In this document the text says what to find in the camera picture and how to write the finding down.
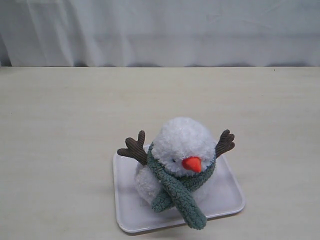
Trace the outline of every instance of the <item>white curtain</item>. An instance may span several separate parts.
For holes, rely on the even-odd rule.
[[[12,66],[320,66],[319,0],[0,0]]]

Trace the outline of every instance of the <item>stuffed toy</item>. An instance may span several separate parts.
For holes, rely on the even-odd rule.
[[[190,228],[201,230],[207,218],[197,203],[209,191],[207,181],[215,172],[217,158],[235,147],[234,138],[225,130],[216,143],[200,122],[176,117],[162,126],[147,152],[145,132],[141,130],[137,141],[127,138],[127,148],[117,153],[138,161],[135,187],[153,211],[176,207]]]

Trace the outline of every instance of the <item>carrot nose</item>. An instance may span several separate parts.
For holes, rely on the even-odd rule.
[[[182,161],[182,166],[187,170],[192,170],[196,173],[201,172],[201,159],[197,156],[192,156]]]

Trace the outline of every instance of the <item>green scarf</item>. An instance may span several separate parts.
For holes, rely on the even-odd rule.
[[[153,143],[148,150],[147,165],[162,184],[161,191],[151,203],[152,209],[159,213],[175,206],[190,228],[203,229],[207,218],[197,206],[191,192],[200,188],[212,176],[216,167],[216,156],[205,171],[194,176],[174,177],[153,157],[152,148]]]

